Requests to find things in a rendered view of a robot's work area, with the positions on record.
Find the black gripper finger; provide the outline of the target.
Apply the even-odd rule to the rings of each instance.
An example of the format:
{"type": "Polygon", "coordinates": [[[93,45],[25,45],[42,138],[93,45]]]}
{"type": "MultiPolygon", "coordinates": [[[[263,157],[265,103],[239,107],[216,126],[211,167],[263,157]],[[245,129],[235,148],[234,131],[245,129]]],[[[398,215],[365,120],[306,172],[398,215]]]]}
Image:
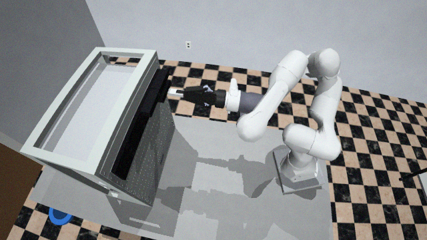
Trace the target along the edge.
{"type": "Polygon", "coordinates": [[[200,86],[186,87],[185,90],[169,88],[169,91],[167,92],[167,94],[168,95],[188,96],[188,97],[200,97],[200,99],[210,100],[211,97],[202,96],[203,92],[206,92],[206,91],[208,91],[208,92],[212,91],[209,88],[208,84],[200,85],[200,86]]]}
{"type": "Polygon", "coordinates": [[[207,108],[209,106],[208,104],[211,103],[211,101],[200,99],[200,97],[188,97],[188,96],[179,96],[179,95],[169,95],[169,96],[183,97],[183,99],[185,99],[186,101],[190,103],[194,103],[196,105],[201,105],[202,107],[205,107],[205,108],[207,108]]]}

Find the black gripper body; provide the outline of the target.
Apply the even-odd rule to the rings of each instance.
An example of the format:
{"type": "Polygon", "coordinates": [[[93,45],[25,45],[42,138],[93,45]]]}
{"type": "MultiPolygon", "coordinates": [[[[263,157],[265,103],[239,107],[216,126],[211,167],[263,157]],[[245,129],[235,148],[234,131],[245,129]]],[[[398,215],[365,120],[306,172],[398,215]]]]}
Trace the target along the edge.
{"type": "Polygon", "coordinates": [[[224,104],[225,104],[225,99],[226,99],[226,90],[223,89],[218,89],[218,90],[213,90],[212,91],[206,91],[203,92],[202,96],[208,96],[211,97],[210,100],[211,101],[210,104],[208,105],[215,105],[215,107],[217,108],[224,108],[224,104]]]}

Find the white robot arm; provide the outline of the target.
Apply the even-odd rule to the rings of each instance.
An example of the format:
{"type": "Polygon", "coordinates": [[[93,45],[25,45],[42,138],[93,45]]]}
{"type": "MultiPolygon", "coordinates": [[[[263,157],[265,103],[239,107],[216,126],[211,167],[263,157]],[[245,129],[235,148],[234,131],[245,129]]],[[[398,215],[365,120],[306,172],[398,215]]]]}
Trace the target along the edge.
{"type": "Polygon", "coordinates": [[[301,51],[290,51],[272,71],[265,95],[240,91],[237,80],[231,79],[230,90],[226,93],[226,111],[240,114],[236,123],[239,137],[255,143],[264,136],[271,116],[302,76],[317,78],[318,86],[309,112],[318,129],[290,123],[282,133],[283,142],[291,151],[282,159],[280,168],[292,183],[317,177],[316,158],[333,161],[341,152],[334,129],[343,87],[339,73],[340,56],[337,51],[326,48],[307,56],[301,51]]]}

